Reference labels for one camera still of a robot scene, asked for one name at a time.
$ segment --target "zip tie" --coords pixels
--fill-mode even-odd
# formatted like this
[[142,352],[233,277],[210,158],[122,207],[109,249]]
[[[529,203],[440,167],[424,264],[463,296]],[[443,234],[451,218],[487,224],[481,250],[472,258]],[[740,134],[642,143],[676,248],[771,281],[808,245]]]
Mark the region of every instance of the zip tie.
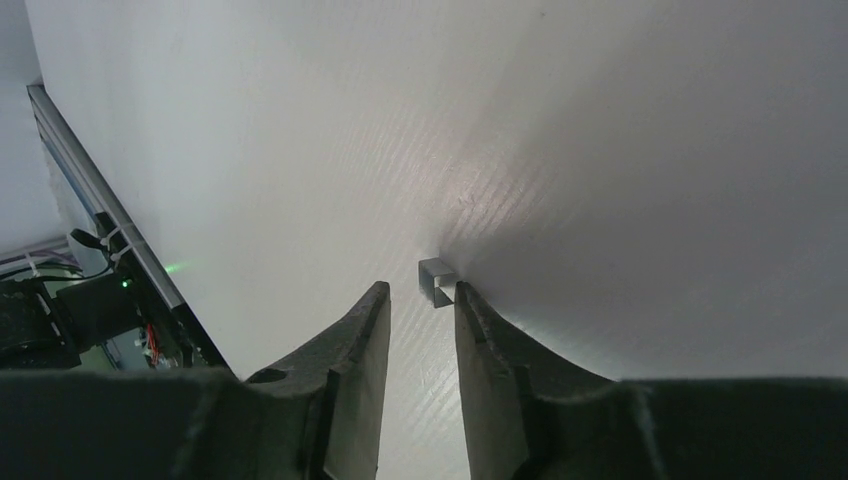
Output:
[[29,264],[29,268],[32,270],[32,276],[33,277],[39,276],[40,274],[38,273],[38,268],[35,266],[35,261],[29,255],[29,252],[24,252],[24,258],[26,259],[27,263]]
[[131,243],[131,244],[129,244],[129,245],[127,245],[126,247],[122,248],[120,252],[118,252],[118,253],[113,253],[113,254],[109,257],[109,260],[112,260],[112,263],[118,263],[118,260],[120,260],[120,259],[121,259],[121,257],[122,257],[125,253],[129,252],[130,250],[132,250],[132,247],[134,247],[134,246],[135,246],[135,245],[134,245],[134,244],[132,244],[132,243]]
[[103,245],[104,247],[108,246],[109,241],[112,240],[112,237],[114,237],[115,234],[117,234],[121,230],[125,230],[127,227],[132,227],[132,226],[133,226],[132,223],[128,223],[126,225],[118,225],[117,227],[115,227],[111,232],[109,232],[105,237],[103,237],[100,240],[100,245]]

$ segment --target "black cable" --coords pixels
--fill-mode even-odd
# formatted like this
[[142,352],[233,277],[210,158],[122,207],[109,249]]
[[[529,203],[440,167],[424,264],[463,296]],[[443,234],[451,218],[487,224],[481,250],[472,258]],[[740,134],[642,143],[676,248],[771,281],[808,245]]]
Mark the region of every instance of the black cable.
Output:
[[[35,267],[36,267],[35,268],[36,271],[41,269],[41,268],[55,268],[55,269],[58,269],[58,270],[67,270],[67,271],[70,271],[70,272],[73,272],[73,273],[79,273],[79,272],[82,271],[76,265],[68,265],[68,264],[64,264],[64,263],[49,262],[49,261],[39,263]],[[0,275],[0,281],[5,280],[9,277],[14,277],[15,275],[17,275],[19,273],[24,273],[24,272],[29,272],[29,271],[32,271],[32,267],[19,268],[17,270],[12,270],[11,272],[6,272],[6,273]]]
[[32,278],[29,278],[28,280],[31,280],[31,281],[34,281],[34,282],[78,282],[80,280],[91,280],[92,278],[100,277],[103,274],[107,273],[111,268],[112,268],[111,264],[106,265],[106,268],[104,268],[100,272],[95,273],[94,275],[89,275],[87,277],[73,278],[73,277],[57,277],[57,276],[52,276],[52,275],[44,275],[44,276],[41,276],[41,277],[32,277]]

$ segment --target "white wall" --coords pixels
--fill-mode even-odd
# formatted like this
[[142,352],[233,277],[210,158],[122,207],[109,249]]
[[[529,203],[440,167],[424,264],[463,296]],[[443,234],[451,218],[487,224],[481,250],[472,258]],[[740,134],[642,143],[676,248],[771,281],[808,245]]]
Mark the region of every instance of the white wall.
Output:
[[239,374],[391,282],[383,478],[468,478],[439,252],[604,375],[848,375],[844,1],[28,6]]
[[0,254],[63,233],[26,93],[39,75],[24,0],[0,0]]

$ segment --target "red wire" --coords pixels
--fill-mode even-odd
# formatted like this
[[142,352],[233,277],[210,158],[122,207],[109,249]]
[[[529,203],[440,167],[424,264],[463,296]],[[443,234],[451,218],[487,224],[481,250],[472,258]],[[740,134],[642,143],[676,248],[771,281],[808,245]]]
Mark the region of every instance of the red wire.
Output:
[[156,346],[156,337],[153,334],[153,325],[149,323],[147,324],[147,345],[150,347],[151,360],[155,367],[159,364],[159,348]]

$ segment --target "hole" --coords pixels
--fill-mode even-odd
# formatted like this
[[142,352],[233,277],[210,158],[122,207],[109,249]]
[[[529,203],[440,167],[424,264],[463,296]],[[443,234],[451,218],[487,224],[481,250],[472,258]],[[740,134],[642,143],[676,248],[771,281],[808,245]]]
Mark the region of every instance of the hole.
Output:
[[276,382],[278,380],[283,380],[288,376],[288,372],[285,370],[277,370],[276,368],[263,368],[258,372],[254,373],[248,380],[247,383],[270,383]]

